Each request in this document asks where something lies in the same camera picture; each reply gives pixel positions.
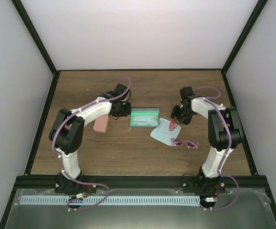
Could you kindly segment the red lens sunglasses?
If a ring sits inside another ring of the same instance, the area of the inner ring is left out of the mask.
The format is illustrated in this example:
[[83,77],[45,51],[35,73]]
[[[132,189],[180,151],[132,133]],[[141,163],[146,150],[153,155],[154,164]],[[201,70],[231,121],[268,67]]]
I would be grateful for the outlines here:
[[172,119],[169,123],[169,131],[173,131],[177,127],[177,123],[175,119]]

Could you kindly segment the green glasses case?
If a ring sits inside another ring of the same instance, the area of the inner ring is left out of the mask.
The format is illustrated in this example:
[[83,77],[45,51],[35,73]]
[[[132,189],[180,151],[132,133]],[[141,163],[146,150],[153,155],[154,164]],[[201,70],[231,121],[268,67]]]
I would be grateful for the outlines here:
[[159,108],[132,108],[130,116],[131,127],[158,127]]

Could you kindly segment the pink glasses case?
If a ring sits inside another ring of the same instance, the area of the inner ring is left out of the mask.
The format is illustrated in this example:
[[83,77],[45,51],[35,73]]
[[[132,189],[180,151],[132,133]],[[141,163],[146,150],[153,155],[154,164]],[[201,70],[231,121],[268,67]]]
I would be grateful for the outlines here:
[[105,133],[107,131],[108,122],[109,122],[109,116],[107,114],[104,114],[96,118],[93,125],[93,130],[97,133]]

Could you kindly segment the purple frame sunglasses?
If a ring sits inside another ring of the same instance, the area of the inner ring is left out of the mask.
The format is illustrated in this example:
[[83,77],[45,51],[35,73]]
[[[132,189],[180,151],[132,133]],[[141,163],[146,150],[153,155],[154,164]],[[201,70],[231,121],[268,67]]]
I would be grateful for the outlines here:
[[199,142],[183,140],[178,138],[173,138],[171,140],[171,145],[175,147],[186,146],[187,148],[197,149],[199,148]]

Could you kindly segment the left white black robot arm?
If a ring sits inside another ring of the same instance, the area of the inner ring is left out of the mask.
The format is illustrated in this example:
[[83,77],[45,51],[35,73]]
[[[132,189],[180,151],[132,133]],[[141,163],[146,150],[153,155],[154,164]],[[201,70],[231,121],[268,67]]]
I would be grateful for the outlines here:
[[49,133],[51,147],[61,160],[61,174],[67,178],[66,187],[76,193],[82,189],[83,181],[77,151],[82,143],[84,128],[103,115],[117,118],[130,113],[131,90],[118,83],[113,91],[103,93],[94,101],[72,110],[61,109]]

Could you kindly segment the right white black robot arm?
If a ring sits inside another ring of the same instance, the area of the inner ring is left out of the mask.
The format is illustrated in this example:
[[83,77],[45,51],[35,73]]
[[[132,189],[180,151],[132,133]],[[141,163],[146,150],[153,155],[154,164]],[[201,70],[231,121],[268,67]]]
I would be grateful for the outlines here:
[[196,186],[208,192],[219,184],[222,168],[232,151],[243,140],[243,129],[235,107],[225,107],[201,96],[184,96],[181,106],[174,106],[171,118],[180,124],[190,124],[193,115],[200,114],[208,121],[210,151],[195,177]]

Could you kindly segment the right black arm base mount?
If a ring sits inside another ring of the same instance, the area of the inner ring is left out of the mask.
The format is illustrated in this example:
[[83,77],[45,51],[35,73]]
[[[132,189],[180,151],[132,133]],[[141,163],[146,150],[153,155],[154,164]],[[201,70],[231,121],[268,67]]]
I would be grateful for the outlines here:
[[225,192],[225,187],[221,185],[222,180],[217,178],[206,178],[203,175],[193,175],[185,173],[180,178],[180,185],[184,191],[191,193],[214,194],[217,191]]

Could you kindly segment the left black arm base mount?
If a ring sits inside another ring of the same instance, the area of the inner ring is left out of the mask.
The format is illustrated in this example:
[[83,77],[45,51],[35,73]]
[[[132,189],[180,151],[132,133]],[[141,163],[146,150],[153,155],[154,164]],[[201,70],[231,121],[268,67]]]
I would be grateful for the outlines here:
[[95,193],[96,188],[90,185],[76,183],[66,178],[62,173],[56,177],[55,193],[59,194],[79,194],[79,193]]

